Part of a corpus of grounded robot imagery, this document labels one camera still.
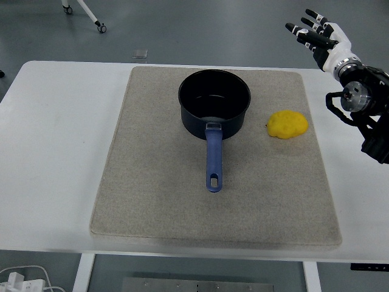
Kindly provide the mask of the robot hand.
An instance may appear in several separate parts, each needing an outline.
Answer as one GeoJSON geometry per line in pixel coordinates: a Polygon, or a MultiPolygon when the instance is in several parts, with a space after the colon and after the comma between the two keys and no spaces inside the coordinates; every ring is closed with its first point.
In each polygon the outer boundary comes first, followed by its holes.
{"type": "Polygon", "coordinates": [[[312,52],[319,69],[333,73],[340,63],[359,60],[352,53],[351,42],[338,24],[313,10],[307,9],[305,13],[310,18],[301,19],[304,27],[287,23],[285,28],[296,37],[298,43],[312,52]]]}

